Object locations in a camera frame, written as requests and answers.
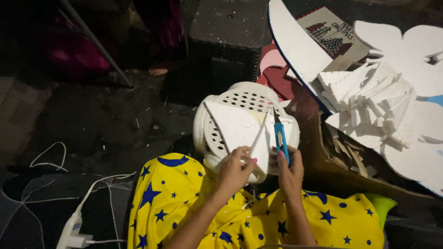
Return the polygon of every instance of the yellow fabric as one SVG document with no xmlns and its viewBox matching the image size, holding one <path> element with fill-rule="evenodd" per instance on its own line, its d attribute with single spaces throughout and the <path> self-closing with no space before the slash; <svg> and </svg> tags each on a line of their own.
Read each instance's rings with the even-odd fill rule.
<svg viewBox="0 0 443 249">
<path fill-rule="evenodd" d="M 128 248 L 161 248 L 200 206 L 215 174 L 188 156 L 172 153 L 145 164 L 129 218 Z M 378 215 L 362 194 L 341 199 L 303 191 L 303 205 L 320 246 L 383 248 Z M 249 248 L 287 243 L 287 214 L 279 190 L 242 207 L 252 195 L 240 190 L 217 213 L 199 248 Z"/>
</svg>

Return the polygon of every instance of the christmas tree drawing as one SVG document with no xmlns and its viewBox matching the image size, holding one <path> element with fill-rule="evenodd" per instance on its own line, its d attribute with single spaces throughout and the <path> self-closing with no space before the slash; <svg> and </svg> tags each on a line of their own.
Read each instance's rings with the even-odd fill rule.
<svg viewBox="0 0 443 249">
<path fill-rule="evenodd" d="M 324 23 L 316 23 L 316 24 L 314 24 L 314 25 L 311 25 L 311 26 L 307 27 L 306 30 L 307 30 L 309 33 L 311 33 L 311 32 L 314 32 L 314 31 L 316 31 L 316 30 L 322 28 L 323 26 L 325 26 L 325 24 L 326 24 L 326 22 L 324 22 Z"/>
<path fill-rule="evenodd" d="M 321 40 L 329 31 L 331 31 L 331 27 L 322 27 L 311 32 L 311 35 L 314 36 L 317 40 Z"/>
<path fill-rule="evenodd" d="M 344 55 L 349 48 L 351 48 L 352 43 L 343 43 L 342 38 L 329 38 L 322 39 L 320 43 L 334 56 Z"/>
</svg>

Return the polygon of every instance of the person's left hand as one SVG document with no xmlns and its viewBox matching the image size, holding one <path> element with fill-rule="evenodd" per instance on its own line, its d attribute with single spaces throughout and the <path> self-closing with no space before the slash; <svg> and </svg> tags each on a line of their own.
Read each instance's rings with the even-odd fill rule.
<svg viewBox="0 0 443 249">
<path fill-rule="evenodd" d="M 256 167 L 257 159 L 250 158 L 250 150 L 247 146 L 238 147 L 221 161 L 214 195 L 223 205 L 245 185 Z"/>
</svg>

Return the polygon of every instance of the blue utility knife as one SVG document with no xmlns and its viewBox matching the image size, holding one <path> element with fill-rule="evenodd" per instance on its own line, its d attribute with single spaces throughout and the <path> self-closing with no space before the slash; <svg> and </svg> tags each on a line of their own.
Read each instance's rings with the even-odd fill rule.
<svg viewBox="0 0 443 249">
<path fill-rule="evenodd" d="M 276 152 L 278 155 L 280 151 L 283 151 L 289 166 L 289 154 L 288 154 L 288 147 L 286 145 L 286 136 L 284 135 L 283 124 L 278 118 L 275 108 L 273 109 L 274 109 L 274 120 L 275 120 L 274 131 L 276 133 Z"/>
</svg>

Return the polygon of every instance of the hand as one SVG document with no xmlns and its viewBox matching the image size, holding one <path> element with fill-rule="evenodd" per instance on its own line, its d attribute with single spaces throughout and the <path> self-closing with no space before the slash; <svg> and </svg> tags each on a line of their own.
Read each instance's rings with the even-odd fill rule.
<svg viewBox="0 0 443 249">
<path fill-rule="evenodd" d="M 214 195 L 224 205 L 229 198 L 237 193 L 248 181 L 249 176 L 256 167 L 257 159 L 249 156 L 250 147 L 238 147 L 221 161 Z"/>
<path fill-rule="evenodd" d="M 304 168 L 300 151 L 288 145 L 288 152 L 292 157 L 290 168 L 283 151 L 277 155 L 277 161 L 280 167 L 280 188 L 285 193 L 286 201 L 292 202 L 301 200 Z"/>
</svg>

